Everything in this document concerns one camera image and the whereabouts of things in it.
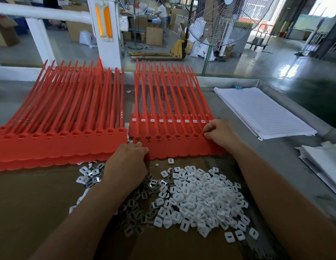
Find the factory floor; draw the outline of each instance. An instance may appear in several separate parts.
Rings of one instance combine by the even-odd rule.
[[[96,61],[97,48],[89,48],[70,41],[66,31],[49,30],[53,51],[58,62],[86,60],[88,64]],[[0,47],[2,65],[35,66],[42,65],[40,56],[31,35],[20,36],[21,43],[13,47]],[[176,34],[168,30],[162,46],[151,46],[153,50],[142,52],[168,52],[177,40]],[[128,45],[125,41],[125,55],[122,66],[125,71],[135,69],[135,61],[127,56]],[[296,40],[271,38],[265,50],[250,49],[245,46],[242,56],[231,57],[226,62],[210,62],[207,74],[229,78],[261,79],[281,91],[310,112],[314,113],[336,128],[336,63],[325,62],[309,57],[296,57],[303,43]],[[202,72],[203,58],[187,56],[183,65],[193,68],[198,75]]]

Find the yellow pallet jack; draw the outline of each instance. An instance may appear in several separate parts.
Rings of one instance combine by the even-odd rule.
[[[134,60],[183,60],[186,57],[185,49],[187,47],[187,39],[188,39],[188,28],[192,16],[192,8],[193,8],[193,0],[190,0],[190,9],[188,13],[188,21],[187,21],[187,30],[185,34],[184,40],[178,40],[174,47],[170,50],[170,53],[141,53],[141,52],[128,52],[128,54],[131,56],[131,59]]]

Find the orange reflector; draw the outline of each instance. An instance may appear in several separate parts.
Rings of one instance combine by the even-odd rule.
[[[98,26],[99,26],[99,34],[101,35],[101,37],[103,36],[103,30],[102,30],[102,22],[101,22],[101,17],[99,15],[99,9],[96,6],[96,13],[97,13],[97,20],[98,20]]]
[[[105,7],[104,9],[104,19],[105,19],[105,28],[106,33],[110,38],[112,38],[112,29],[111,29],[111,20],[110,20],[110,12],[109,7]]]

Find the person's left hand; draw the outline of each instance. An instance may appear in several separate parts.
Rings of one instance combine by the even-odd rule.
[[[147,174],[144,156],[148,148],[137,144],[122,144],[115,153],[106,161],[103,185],[111,185],[124,195],[129,195],[137,188]]]

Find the human hand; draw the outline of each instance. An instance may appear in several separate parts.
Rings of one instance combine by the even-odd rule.
[[[212,120],[203,128],[204,136],[229,150],[241,142],[228,120]]]
[[[147,174],[144,156],[148,148],[137,144],[122,144],[106,161],[101,183],[111,185],[119,193],[127,196],[137,188]]]

